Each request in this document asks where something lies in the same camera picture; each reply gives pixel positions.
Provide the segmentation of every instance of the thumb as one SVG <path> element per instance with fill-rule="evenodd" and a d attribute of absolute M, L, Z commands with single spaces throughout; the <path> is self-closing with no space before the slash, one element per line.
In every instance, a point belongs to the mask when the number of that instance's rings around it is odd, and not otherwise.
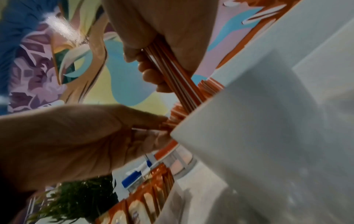
<path fill-rule="evenodd" d="M 124 105 L 112 105 L 107 108 L 123 125 L 129 128 L 155 129 L 168 118 L 140 110 L 135 110 Z"/>

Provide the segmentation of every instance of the hand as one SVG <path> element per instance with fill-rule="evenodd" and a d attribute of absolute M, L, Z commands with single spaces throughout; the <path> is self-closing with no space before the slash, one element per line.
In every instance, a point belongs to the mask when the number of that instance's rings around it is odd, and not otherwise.
<path fill-rule="evenodd" d="M 218 0 L 103 0 L 110 22 L 124 45 L 127 62 L 137 60 L 143 79 L 171 92 L 162 74 L 141 52 L 163 35 L 190 76 L 198 68 L 212 34 Z"/>
<path fill-rule="evenodd" d="M 167 118 L 122 105 L 70 105 L 0 117 L 0 172 L 20 192 L 109 174 L 168 144 Z"/>

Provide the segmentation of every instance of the green plant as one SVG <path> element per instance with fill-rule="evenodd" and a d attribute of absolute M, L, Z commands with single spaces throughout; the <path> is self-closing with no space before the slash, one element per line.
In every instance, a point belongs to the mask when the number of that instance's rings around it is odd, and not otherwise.
<path fill-rule="evenodd" d="M 86 218 L 89 222 L 118 203 L 113 193 L 112 176 L 103 176 L 86 181 L 62 183 L 47 198 L 48 204 L 31 215 L 29 221 L 51 217 L 52 223 L 75 222 Z"/>

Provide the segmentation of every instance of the colorful mural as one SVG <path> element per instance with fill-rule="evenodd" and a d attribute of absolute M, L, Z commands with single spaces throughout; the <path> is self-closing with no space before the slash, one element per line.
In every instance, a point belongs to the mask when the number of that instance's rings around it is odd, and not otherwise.
<path fill-rule="evenodd" d="M 297 2 L 220 0 L 193 81 L 211 76 Z M 125 63 L 100 0 L 10 0 L 0 10 L 0 95 L 9 92 L 9 113 L 70 103 L 120 103 L 168 113 L 164 93 L 142 80 L 137 62 Z"/>

